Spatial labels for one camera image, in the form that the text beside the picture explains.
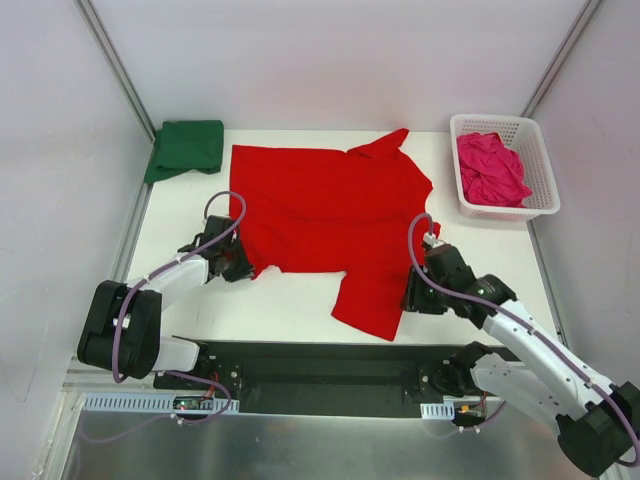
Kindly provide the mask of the red t shirt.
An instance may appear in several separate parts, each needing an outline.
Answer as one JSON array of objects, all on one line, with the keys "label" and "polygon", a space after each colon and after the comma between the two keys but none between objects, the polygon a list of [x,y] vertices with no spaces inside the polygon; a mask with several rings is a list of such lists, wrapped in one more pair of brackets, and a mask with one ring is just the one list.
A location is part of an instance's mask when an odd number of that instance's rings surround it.
[{"label": "red t shirt", "polygon": [[411,260],[426,225],[408,231],[426,209],[431,180],[401,147],[398,129],[347,151],[235,145],[230,215],[256,275],[344,277],[335,319],[392,341],[400,324]]}]

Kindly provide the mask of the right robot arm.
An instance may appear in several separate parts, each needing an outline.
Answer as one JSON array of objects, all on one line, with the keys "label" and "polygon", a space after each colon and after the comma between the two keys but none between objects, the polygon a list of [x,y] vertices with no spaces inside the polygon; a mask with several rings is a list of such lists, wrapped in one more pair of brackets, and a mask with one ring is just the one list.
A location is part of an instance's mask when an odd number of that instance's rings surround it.
[{"label": "right robot arm", "polygon": [[527,311],[494,275],[476,277],[458,249],[434,238],[409,270],[404,309],[453,312],[517,357],[512,365],[490,347],[472,342],[429,377],[438,392],[455,397],[476,390],[495,394],[548,427],[565,456],[599,477],[639,450],[639,389],[615,384],[580,360]]}]

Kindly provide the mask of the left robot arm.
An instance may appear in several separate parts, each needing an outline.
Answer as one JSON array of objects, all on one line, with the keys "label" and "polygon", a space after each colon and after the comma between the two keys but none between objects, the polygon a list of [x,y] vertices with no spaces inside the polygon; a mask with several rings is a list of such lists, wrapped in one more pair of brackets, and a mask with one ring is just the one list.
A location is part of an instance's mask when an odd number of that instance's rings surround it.
[{"label": "left robot arm", "polygon": [[156,274],[127,283],[105,280],[95,290],[77,347],[78,360],[120,377],[142,379],[167,370],[192,389],[205,386],[212,366],[195,340],[161,334],[165,309],[216,277],[252,275],[237,222],[210,216],[202,233]]}]

